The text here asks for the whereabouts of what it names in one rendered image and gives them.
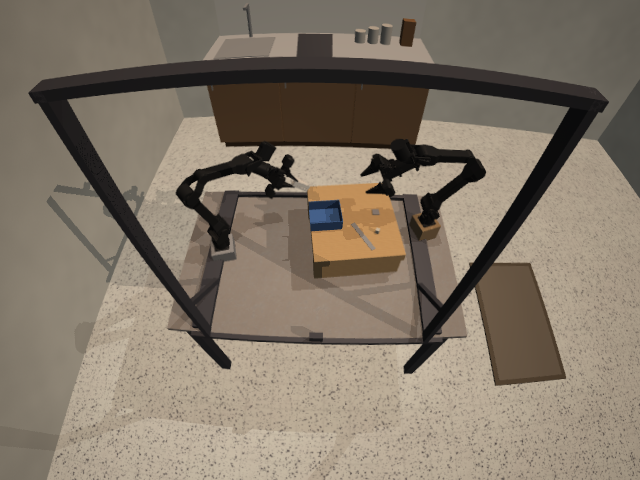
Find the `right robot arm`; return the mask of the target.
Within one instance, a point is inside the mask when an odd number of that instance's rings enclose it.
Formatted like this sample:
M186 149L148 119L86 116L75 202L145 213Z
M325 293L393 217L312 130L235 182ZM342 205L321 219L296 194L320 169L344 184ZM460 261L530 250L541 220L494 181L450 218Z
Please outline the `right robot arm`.
M409 144L408 139L396 139L390 145L390 148L404 173L414 168L416 171L419 171L420 166L433 166L437 163L467 163L469 165L468 166L466 164L462 173L441 188L438 192L432 194L427 193L422 197L420 203L423 211L421 216L418 216L418 219L426 228L436 224L434 220L440 217L438 210L446 199L466 184L477 182L485 177L486 170L481 161L476 159L472 151L469 149L447 150L437 149L425 144L410 144L411 146L409 146ZM375 163L376 169L381 170L382 173L387 173L390 170L387 174L384 174L384 176L389 175L395 169L395 166L391 165L393 160L387 160L381 155L378 155L373 162Z

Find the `blue open-top tray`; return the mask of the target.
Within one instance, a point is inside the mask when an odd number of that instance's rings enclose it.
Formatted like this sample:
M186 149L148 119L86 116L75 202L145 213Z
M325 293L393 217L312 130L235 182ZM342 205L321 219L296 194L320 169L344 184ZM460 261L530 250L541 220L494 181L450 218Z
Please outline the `blue open-top tray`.
M339 230L343 227L340 200L309 202L311 231Z

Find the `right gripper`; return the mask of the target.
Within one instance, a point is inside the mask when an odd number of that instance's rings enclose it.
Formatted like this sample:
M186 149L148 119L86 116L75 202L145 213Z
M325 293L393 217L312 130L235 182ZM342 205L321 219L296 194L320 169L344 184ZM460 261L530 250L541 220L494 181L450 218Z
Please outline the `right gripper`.
M379 170L376 169L376 167L375 167L375 163L373 162L375 157L378 156L378 155L380 155L380 154L376 153L376 154L372 155L373 159L371 159L370 165L360 174L361 177L379 172ZM391 184L392 179L397 177L397 176L402 177L402 174L404 172L402 171L402 169L401 169L401 167L400 167L400 165L398 163L398 160L394 160L394 159L392 159L392 160L393 160L393 162L391 162L391 165L392 166L394 165L395 169L389 175L387 175L386 177L384 177L383 173L380 171L381 175L382 175L382 178L383 178L382 184L381 184L381 182L379 182L377 186L367 190L366 194L385 194L386 196L389 196L389 198L395 195L394 187ZM384 180L384 179L389 179L389 180Z

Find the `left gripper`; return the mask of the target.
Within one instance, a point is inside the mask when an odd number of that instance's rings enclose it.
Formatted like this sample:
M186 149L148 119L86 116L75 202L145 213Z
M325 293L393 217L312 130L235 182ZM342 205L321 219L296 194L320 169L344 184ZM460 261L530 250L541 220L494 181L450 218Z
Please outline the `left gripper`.
M283 169L283 170L286 172L286 173L285 173L286 177L289 177L289 178L291 178L291 179L293 179L293 180L295 180L295 181L297 181L297 182L298 182L298 180L297 180L297 179L296 179L296 178L295 178L295 177L290 173L290 171L291 171L291 170L289 169L289 168L291 168L291 167L292 167L292 165L293 165L294 161L295 161L295 160L293 159L293 157L292 157L291 155L286 154L286 155L284 156L283 160L281 161L281 162L282 162L282 164L283 164L283 165L281 166L281 169ZM285 165L285 166L284 166L284 165ZM277 167L274 167L274 166L270 165L269 163L267 163L267 169L266 169L266 172L264 173L264 175L263 175L262 177L264 177L264 178L265 178L266 176L269 176L269 175L270 175L270 173L271 173L269 170L270 170L271 168L277 168ZM272 169L271 169L271 170L272 170ZM287 187L287 188L295 188L294 186L292 186L292 184L289 184L289 183L287 183L287 182L284 182L281 188L285 188L285 187ZM280 190L281 188L274 187L272 184L268 184L268 185L267 185L267 187L266 187L266 189L265 189L266 196L267 196L268 198L270 198L270 199L273 199L274 195L276 194L274 189Z

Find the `black metal overhead frame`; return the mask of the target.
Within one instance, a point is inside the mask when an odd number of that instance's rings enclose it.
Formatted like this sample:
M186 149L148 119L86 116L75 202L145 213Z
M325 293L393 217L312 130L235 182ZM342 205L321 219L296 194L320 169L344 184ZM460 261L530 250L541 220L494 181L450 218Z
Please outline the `black metal overhead frame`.
M205 337L210 337L212 327L195 305L218 284L219 278L214 278L190 299L127 204L67 99L250 83L401 86L570 107L509 210L444 305L423 283L418 283L418 289L438 310L422 332L423 342L431 340L485 275L539 202L598 112L602 113L609 103L596 88L548 79L433 63L347 57L256 57L190 61L40 81L28 92L31 99L40 105L133 246Z

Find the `grey flat bar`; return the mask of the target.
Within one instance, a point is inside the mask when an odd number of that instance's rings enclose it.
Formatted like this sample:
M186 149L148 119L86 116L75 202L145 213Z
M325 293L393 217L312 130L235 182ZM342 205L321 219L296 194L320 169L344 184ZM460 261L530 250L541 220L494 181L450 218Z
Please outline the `grey flat bar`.
M356 232L360 235L360 237L364 240L364 242L368 245L368 247L369 247L371 250L376 249L376 248L372 245L372 243L368 240L368 238L364 235L364 233L360 230L360 228L356 225L356 223L355 223L355 222L354 222L354 223L352 223L351 225L353 226L353 228L356 230Z

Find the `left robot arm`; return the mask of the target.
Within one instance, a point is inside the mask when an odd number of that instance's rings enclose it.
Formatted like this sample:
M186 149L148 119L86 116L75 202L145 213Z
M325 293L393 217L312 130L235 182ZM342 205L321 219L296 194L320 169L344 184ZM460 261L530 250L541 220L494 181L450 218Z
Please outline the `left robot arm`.
M267 169L266 161L269 162L276 150L276 147L274 145L268 143L266 141L261 142L257 152L249 151L247 153L240 154L234 157L229 162L207 167L204 169L197 169L191 176L184 179L184 181L176 190L176 195L184 204L184 206L190 209L194 209L202 218L204 218L210 224L207 232L212 237L215 252L229 249L230 240L228 236L230 225L219 214L217 214L216 216L213 215L200 202L199 197L202 195L204 186L209 181L232 174L247 174L247 176L249 177L251 172L253 171L252 173L263 176ZM262 159L265 161L263 162ZM274 187L281 188L286 180L286 178L284 177L285 171L280 168L271 169L269 170L271 172L270 175L266 176L265 179L267 179ZM196 181L197 184L195 190L193 191L190 185Z

